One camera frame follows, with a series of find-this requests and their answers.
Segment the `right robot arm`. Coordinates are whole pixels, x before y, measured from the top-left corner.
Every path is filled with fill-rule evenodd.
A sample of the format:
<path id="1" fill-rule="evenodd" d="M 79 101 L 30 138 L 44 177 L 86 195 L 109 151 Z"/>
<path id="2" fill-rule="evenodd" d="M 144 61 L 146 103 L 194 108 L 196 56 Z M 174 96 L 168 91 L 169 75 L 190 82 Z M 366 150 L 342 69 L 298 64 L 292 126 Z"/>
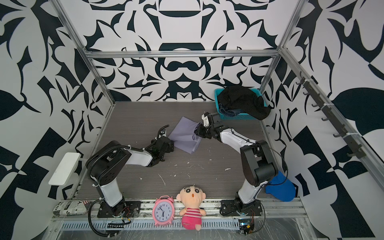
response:
<path id="1" fill-rule="evenodd" d="M 205 139 L 216 139 L 241 155 L 245 181 L 235 197 L 237 208 L 253 204 L 261 189 L 279 173 L 272 149 L 266 141 L 257 142 L 239 134 L 226 126 L 218 113 L 204 113 L 195 134 Z"/>

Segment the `folded newspaper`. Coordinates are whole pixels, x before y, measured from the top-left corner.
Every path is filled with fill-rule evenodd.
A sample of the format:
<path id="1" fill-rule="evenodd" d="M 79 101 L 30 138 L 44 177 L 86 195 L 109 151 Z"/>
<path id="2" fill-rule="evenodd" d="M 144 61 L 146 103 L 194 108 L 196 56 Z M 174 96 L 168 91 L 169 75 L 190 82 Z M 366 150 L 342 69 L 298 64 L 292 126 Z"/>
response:
<path id="1" fill-rule="evenodd" d="M 85 215 L 90 208 L 91 201 L 67 201 L 58 203 L 53 209 L 53 215 L 60 216 L 75 216 Z"/>

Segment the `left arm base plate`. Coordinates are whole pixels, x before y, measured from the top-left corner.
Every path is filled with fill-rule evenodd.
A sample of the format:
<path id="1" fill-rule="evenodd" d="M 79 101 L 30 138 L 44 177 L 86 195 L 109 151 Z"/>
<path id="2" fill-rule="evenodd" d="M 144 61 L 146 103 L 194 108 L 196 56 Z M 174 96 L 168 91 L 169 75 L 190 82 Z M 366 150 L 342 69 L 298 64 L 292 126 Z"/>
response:
<path id="1" fill-rule="evenodd" d="M 102 201 L 99 211 L 98 218 L 112 218 L 120 217 L 123 215 L 124 218 L 130 218 L 138 215 L 141 211 L 141 201 L 120 201 L 115 207 L 110 207 L 105 201 Z"/>

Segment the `teal plastic basket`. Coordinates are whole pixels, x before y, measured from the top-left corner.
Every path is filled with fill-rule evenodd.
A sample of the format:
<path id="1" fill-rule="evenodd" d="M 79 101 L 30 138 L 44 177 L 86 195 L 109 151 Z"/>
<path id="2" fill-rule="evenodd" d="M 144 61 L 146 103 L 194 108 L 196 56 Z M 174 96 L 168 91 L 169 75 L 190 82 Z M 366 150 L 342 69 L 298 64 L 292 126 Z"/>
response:
<path id="1" fill-rule="evenodd" d="M 239 113 L 235 116 L 228 116 L 224 115 L 220 112 L 220 106 L 218 101 L 218 95 L 223 91 L 224 89 L 215 89 L 214 91 L 214 97 L 215 97 L 215 104 L 217 112 L 222 120 L 256 120 L 253 116 L 247 114 L 247 113 Z"/>

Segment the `small circuit board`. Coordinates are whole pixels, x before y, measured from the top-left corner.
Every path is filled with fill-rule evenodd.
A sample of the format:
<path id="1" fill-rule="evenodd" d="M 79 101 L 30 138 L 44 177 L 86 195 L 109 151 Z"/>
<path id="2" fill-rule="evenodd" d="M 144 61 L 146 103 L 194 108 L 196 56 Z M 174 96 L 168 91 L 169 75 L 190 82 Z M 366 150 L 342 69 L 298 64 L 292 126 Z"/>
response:
<path id="1" fill-rule="evenodd" d="M 242 235 L 249 235 L 254 232 L 255 223 L 253 219 L 239 219 L 239 232 Z"/>

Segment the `denim garment in basket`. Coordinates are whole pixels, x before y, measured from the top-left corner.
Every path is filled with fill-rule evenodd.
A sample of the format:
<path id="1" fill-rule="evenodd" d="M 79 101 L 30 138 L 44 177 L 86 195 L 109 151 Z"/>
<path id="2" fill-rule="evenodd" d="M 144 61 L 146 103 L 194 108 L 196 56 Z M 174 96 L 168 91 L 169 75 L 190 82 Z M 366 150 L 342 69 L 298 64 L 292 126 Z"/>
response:
<path id="1" fill-rule="evenodd" d="M 245 112 L 241 109 L 231 110 L 229 108 L 225 108 L 222 104 L 219 104 L 219 113 L 221 113 L 222 115 L 227 116 L 227 117 L 235 117 L 235 116 L 237 116 L 239 114 L 243 114 Z"/>

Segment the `pink alarm clock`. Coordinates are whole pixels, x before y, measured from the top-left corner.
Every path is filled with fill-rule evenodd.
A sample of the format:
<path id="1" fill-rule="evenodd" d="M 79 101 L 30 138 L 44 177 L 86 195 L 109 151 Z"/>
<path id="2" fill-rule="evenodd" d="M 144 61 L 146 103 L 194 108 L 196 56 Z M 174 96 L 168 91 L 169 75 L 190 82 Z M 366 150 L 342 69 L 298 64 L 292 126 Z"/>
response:
<path id="1" fill-rule="evenodd" d="M 170 196 L 161 196 L 156 199 L 152 211 L 156 227 L 168 226 L 173 223 L 176 213 L 174 202 L 174 198 Z"/>

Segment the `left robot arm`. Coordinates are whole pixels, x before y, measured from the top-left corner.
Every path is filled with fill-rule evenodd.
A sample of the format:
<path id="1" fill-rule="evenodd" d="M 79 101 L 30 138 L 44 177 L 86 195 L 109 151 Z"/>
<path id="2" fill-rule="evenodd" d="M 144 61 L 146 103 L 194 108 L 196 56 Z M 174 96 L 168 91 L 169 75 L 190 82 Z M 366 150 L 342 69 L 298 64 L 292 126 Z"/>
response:
<path id="1" fill-rule="evenodd" d="M 104 201 L 105 209 L 116 216 L 125 208 L 125 199 L 119 189 L 117 176 L 126 165 L 153 167 L 174 151 L 174 142 L 168 137 L 151 141 L 138 149 L 111 141 L 86 162 L 87 173 Z"/>

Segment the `plush doll pink shirt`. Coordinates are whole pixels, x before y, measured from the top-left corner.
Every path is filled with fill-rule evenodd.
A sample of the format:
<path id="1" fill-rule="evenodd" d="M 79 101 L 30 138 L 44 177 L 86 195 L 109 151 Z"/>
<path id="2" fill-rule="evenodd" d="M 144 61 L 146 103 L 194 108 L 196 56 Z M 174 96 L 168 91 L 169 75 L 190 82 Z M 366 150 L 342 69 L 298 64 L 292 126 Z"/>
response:
<path id="1" fill-rule="evenodd" d="M 197 186 L 184 187 L 177 195 L 177 201 L 184 205 L 179 212 L 182 217 L 182 226 L 186 230 L 200 231 L 202 229 L 202 217 L 206 216 L 205 210 L 201 209 L 206 194 Z"/>

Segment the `blue cloth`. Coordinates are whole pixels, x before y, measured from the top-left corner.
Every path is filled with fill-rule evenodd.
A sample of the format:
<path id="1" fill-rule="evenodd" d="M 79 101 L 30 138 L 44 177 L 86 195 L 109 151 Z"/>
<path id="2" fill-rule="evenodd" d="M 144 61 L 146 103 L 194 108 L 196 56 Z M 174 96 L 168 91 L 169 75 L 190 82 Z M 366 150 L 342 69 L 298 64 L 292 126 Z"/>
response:
<path id="1" fill-rule="evenodd" d="M 296 197 L 296 188 L 294 184 L 286 179 L 286 176 L 279 171 L 271 181 L 270 185 L 266 186 L 265 192 L 283 202 L 291 202 Z"/>

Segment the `black garment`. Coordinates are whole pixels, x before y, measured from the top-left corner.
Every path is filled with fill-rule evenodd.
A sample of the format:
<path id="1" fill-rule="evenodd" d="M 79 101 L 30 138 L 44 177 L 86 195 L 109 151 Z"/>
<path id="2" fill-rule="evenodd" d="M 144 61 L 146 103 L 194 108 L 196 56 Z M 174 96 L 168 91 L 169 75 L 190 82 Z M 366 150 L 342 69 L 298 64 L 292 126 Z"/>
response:
<path id="1" fill-rule="evenodd" d="M 271 112 L 271 108 L 266 105 L 258 89 L 249 89 L 239 85 L 225 88 L 218 95 L 218 101 L 225 108 L 241 109 L 257 120 L 264 120 Z"/>

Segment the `grey wall hook rail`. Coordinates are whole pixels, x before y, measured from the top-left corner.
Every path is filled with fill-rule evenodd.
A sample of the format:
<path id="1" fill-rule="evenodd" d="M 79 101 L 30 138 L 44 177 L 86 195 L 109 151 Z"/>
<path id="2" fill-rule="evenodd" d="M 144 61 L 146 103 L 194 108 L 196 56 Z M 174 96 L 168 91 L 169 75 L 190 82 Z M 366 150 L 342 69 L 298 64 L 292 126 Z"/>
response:
<path id="1" fill-rule="evenodd" d="M 358 133 L 353 131 L 351 127 L 347 126 L 346 120 L 343 119 L 336 106 L 331 103 L 329 98 L 325 96 L 323 91 L 318 87 L 315 80 L 305 78 L 303 73 L 300 72 L 300 81 L 297 85 L 302 85 L 306 90 L 304 95 L 311 96 L 315 101 L 312 107 L 318 108 L 323 112 L 325 117 L 322 118 L 322 121 L 330 122 L 335 128 L 337 132 L 333 134 L 333 136 L 335 138 L 343 139 L 350 148 L 352 152 L 348 153 L 347 156 L 350 158 L 357 157 L 358 159 L 366 157 L 367 154 L 363 149 L 363 145 L 357 140 Z"/>

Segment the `lavender skirt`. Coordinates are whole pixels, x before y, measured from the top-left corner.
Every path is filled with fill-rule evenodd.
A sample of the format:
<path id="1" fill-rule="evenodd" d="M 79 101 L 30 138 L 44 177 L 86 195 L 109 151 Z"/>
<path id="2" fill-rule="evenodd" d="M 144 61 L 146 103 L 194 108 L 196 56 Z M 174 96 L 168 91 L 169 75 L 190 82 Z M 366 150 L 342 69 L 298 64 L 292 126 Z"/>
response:
<path id="1" fill-rule="evenodd" d="M 174 147 L 193 154 L 202 140 L 201 137 L 195 134 L 198 126 L 199 123 L 182 117 L 169 136 L 169 139 L 174 142 Z"/>

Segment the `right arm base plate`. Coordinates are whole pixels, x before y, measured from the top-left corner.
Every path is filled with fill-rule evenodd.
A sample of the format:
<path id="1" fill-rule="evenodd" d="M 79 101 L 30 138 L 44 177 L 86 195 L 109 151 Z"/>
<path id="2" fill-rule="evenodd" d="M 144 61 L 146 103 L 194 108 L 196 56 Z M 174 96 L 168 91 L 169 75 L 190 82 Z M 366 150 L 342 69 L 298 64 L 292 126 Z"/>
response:
<path id="1" fill-rule="evenodd" d="M 225 217 L 233 216 L 261 216 L 262 206 L 258 201 L 244 204 L 240 199 L 221 200 L 220 214 Z"/>

